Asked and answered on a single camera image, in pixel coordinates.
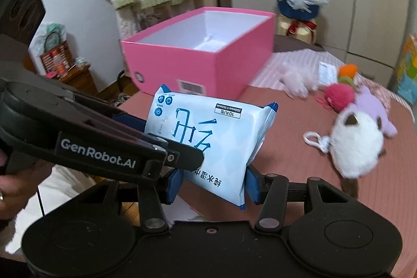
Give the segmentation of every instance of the white plush toy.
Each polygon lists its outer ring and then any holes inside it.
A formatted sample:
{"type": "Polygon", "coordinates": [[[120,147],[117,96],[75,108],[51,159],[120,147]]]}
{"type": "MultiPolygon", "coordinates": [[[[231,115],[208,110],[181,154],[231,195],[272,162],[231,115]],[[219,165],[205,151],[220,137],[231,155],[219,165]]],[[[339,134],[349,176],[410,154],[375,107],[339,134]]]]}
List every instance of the white plush toy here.
{"type": "Polygon", "coordinates": [[[304,66],[282,63],[276,67],[276,76],[285,85],[285,93],[292,99],[307,98],[309,91],[317,91],[317,76],[304,66]]]}
{"type": "Polygon", "coordinates": [[[357,179],[371,172],[384,154],[382,121],[349,109],[342,111],[330,134],[330,154],[342,176],[342,190],[354,198],[358,195],[357,179]]]}

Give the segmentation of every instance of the screw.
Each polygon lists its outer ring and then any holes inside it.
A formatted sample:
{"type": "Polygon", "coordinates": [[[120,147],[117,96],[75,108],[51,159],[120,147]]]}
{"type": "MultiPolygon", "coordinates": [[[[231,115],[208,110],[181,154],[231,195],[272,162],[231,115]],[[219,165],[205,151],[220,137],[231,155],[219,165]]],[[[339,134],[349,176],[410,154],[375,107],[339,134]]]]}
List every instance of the screw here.
{"type": "Polygon", "coordinates": [[[159,145],[153,144],[152,146],[155,149],[155,151],[165,151],[165,149],[163,147],[160,147],[159,145]]]}
{"type": "Polygon", "coordinates": [[[165,225],[165,221],[160,218],[149,218],[144,224],[149,229],[159,229],[165,225]]]}
{"type": "Polygon", "coordinates": [[[274,229],[279,226],[279,221],[275,218],[263,218],[258,224],[264,229],[274,229]]]}
{"type": "Polygon", "coordinates": [[[217,229],[215,229],[215,228],[213,228],[213,227],[209,227],[209,228],[206,230],[206,232],[207,232],[207,233],[210,233],[210,234],[215,234],[215,233],[217,233],[217,229]]]}

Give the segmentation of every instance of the red ribbon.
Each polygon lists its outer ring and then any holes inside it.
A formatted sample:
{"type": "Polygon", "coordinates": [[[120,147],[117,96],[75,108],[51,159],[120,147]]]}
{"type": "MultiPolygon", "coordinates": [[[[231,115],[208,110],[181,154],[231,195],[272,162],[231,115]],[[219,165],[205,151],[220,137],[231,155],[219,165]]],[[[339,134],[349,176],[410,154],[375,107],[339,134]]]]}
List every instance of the red ribbon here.
{"type": "Polygon", "coordinates": [[[300,26],[300,23],[303,23],[311,31],[311,41],[310,41],[310,43],[313,43],[314,42],[314,31],[317,28],[317,24],[313,23],[312,21],[300,21],[298,19],[293,20],[292,23],[290,24],[290,26],[288,27],[286,35],[288,36],[289,34],[297,34],[297,30],[298,30],[298,27],[300,26]]]}

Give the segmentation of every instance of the plush keychain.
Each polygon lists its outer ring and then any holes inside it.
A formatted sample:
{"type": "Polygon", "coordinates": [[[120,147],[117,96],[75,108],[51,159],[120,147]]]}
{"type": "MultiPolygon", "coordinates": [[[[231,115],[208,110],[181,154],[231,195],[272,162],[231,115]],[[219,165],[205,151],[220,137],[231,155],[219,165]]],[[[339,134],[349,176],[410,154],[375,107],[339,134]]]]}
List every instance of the plush keychain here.
{"type": "Polygon", "coordinates": [[[323,153],[330,152],[334,167],[342,177],[343,192],[357,198],[358,178],[371,172],[378,158],[385,153],[381,129],[381,118],[375,121],[364,112],[346,109],[337,116],[330,136],[307,132],[303,138],[306,144],[323,153]]]}

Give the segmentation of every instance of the pink box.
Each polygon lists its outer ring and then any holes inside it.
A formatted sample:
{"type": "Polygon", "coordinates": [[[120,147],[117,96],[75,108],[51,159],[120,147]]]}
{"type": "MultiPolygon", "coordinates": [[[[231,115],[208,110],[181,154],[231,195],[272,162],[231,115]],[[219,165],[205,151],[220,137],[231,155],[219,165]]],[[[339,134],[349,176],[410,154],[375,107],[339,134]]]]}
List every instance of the pink box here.
{"type": "Polygon", "coordinates": [[[204,7],[122,42],[135,85],[235,100],[272,54],[275,14],[204,7]]]}

